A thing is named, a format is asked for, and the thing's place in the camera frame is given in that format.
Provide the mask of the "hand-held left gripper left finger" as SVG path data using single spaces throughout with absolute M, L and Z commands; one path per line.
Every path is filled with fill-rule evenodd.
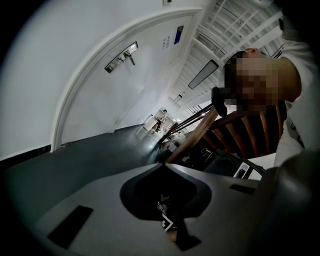
M 158 221 L 140 220 L 123 206 L 120 189 L 129 179 L 153 168 L 138 167 L 88 183 L 45 213 L 35 227 L 48 235 L 77 206 L 93 210 L 71 243 L 75 254 L 176 254 L 177 246 Z

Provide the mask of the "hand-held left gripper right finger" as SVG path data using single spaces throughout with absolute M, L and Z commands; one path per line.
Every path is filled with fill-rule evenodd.
M 185 252 L 246 252 L 254 237 L 261 216 L 258 180 L 240 179 L 201 172 L 176 164 L 165 164 L 174 173 L 204 185 L 210 190 L 210 202 L 205 209 L 204 195 L 198 193 L 189 207 L 201 212 L 191 221 L 178 214 L 177 229 L 168 229 L 169 238 Z

